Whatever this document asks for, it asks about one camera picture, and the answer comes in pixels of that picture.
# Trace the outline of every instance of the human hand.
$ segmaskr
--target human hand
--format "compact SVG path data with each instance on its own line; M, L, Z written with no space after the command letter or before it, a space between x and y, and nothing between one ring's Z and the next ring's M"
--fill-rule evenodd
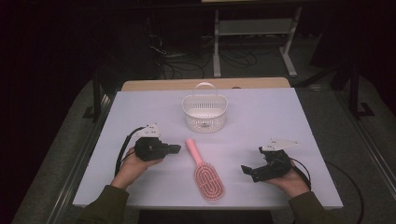
M266 180L264 182L277 186L290 198L310 191L303 179L293 169L290 169L290 171L282 177Z
M141 176L150 166L160 163L163 160L142 161L138 158L134 149L130 148L126 155L129 155L111 182L111 186L119 189L127 189L134 181Z

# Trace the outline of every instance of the white tabletop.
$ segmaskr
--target white tabletop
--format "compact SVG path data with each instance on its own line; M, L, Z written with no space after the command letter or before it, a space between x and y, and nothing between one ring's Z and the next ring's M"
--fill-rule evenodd
M288 199L283 192L266 183L254 183L241 170L241 165L264 166L258 147L274 137L299 141L300 145L285 151L309 170L312 190L325 208L343 206L294 89L219 90L228 100L228 109L225 125L217 133L195 133L188 128L181 102L190 94L192 91L118 92L73 204L93 202L113 178L125 137L156 122L160 140L181 145L181 150L150 167L128 188L127 205L152 209L286 207ZM184 143L187 138L195 140L203 161L218 172L225 188L221 199L209 202L200 195L194 182L196 163ZM128 147L136 140L133 137Z

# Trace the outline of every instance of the white plastic basket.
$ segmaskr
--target white plastic basket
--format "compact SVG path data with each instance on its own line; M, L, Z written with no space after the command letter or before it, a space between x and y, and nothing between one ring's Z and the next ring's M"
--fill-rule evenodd
M215 94L196 94L197 88L210 86ZM224 126L227 99L218 94L215 86L208 82L196 85L193 94L183 99L183 110L187 125L197 133L214 133Z

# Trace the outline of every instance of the sleeve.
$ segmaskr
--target sleeve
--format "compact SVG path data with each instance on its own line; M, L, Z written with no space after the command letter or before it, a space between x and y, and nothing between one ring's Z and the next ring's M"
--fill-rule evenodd
M122 223L128 197L125 190L107 185L100 196L82 210L76 223Z
M314 192L301 194L289 201L296 224L339 224L341 221L331 211L323 208Z

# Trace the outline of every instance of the hair brush handle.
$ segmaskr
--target hair brush handle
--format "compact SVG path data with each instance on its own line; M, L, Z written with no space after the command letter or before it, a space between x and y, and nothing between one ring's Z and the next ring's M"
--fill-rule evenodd
M191 153L191 155L194 157L195 162L197 163L197 165L200 165L203 163L201 156L198 152L197 146L195 145L195 142L192 138L188 138L186 140L186 145L187 148L189 149L189 152Z

